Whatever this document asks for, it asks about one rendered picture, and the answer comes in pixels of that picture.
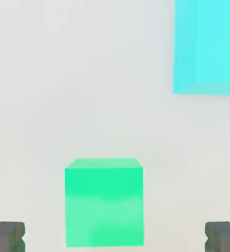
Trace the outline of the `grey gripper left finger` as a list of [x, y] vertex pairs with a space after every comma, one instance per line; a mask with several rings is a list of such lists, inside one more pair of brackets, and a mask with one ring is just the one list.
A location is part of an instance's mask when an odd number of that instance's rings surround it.
[[23, 240], [25, 224], [17, 221], [0, 222], [0, 252], [26, 252]]

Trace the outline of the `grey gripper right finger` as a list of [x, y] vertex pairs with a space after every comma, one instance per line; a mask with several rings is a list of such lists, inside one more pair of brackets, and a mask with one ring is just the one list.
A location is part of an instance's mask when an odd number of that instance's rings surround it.
[[230, 222], [215, 221], [205, 224], [204, 252], [230, 252]]

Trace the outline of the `small green cube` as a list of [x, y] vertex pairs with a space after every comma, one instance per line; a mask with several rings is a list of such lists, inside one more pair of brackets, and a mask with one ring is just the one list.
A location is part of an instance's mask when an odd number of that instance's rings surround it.
[[136, 158], [77, 158], [65, 169], [65, 245], [144, 245], [144, 171]]

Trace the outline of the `large cyan box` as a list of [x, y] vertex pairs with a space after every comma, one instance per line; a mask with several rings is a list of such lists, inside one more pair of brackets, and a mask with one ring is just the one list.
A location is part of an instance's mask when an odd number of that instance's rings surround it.
[[230, 0], [174, 0], [173, 93], [230, 95]]

